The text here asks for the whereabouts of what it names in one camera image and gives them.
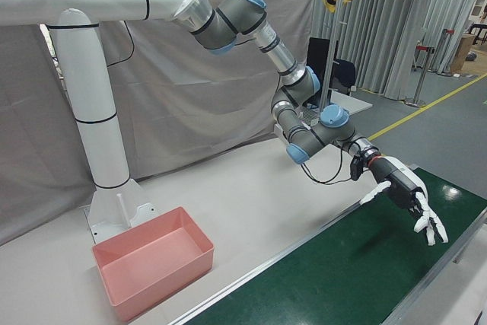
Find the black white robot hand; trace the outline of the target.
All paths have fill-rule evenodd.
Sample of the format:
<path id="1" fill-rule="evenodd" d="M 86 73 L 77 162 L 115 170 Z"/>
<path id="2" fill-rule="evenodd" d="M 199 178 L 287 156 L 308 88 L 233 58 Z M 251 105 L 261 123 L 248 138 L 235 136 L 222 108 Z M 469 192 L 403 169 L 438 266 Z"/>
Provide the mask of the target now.
<path id="1" fill-rule="evenodd" d="M 379 193 L 386 193 L 416 220 L 414 232 L 425 230 L 428 246 L 435 245 L 436 235 L 443 243 L 449 241 L 441 219 L 428 204 L 425 183 L 408 166 L 395 157 L 381 155 L 373 157 L 368 168 L 377 186 L 359 201 L 360 205 L 370 202 Z"/>

